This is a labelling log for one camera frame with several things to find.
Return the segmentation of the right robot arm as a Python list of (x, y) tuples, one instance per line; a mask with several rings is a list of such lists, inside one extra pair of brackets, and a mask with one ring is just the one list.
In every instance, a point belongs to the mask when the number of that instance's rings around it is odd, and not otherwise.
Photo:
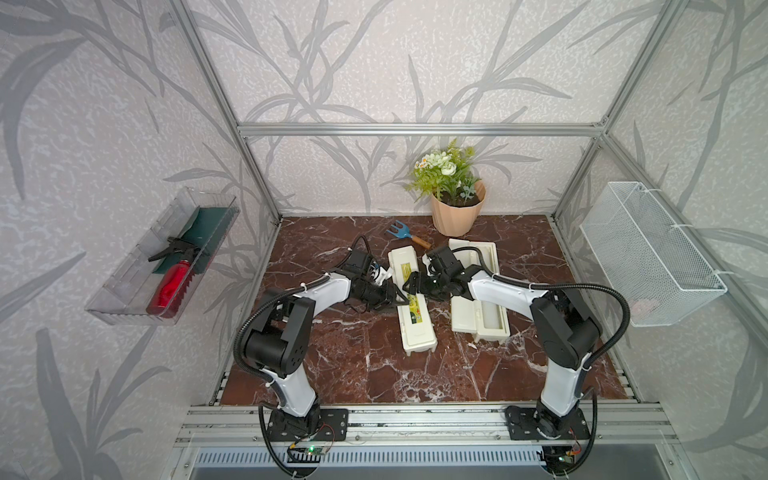
[[(547, 355), (545, 385), (533, 415), (535, 428), (548, 439), (565, 433), (576, 416), (581, 388), (592, 365), (626, 333), (631, 307), (617, 290), (595, 283), (531, 283), (493, 272), (483, 257), (468, 266), (457, 258), (460, 251), (441, 246), (425, 255), (426, 266), (406, 276), (404, 290), (434, 300), (461, 297), (511, 310), (533, 321)], [(601, 346), (602, 325), (584, 300), (584, 291), (612, 297), (621, 309), (616, 331)]]

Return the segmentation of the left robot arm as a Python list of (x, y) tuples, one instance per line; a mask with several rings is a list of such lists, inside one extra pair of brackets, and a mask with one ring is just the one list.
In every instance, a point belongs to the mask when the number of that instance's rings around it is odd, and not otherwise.
[(345, 437), (342, 418), (321, 408), (303, 362), (315, 317), (350, 299), (360, 302), (365, 313), (407, 304), (364, 235), (320, 278), (293, 289), (267, 289), (239, 327), (232, 345), (235, 364), (265, 381), (278, 399), (275, 406), (261, 408), (270, 411), (268, 419), (259, 414), (266, 441), (301, 441), (322, 433), (328, 441)]

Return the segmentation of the plastic wrap roll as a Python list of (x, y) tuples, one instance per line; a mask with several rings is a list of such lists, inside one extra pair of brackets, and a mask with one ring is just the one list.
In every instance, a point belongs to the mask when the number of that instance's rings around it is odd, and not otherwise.
[(480, 251), (479, 256), (482, 258), (482, 265), (484, 266), (484, 269), (487, 271), (491, 278), (495, 278), (499, 273), (499, 262), (496, 246), (490, 242), (485, 242), (482, 243), (478, 249)]

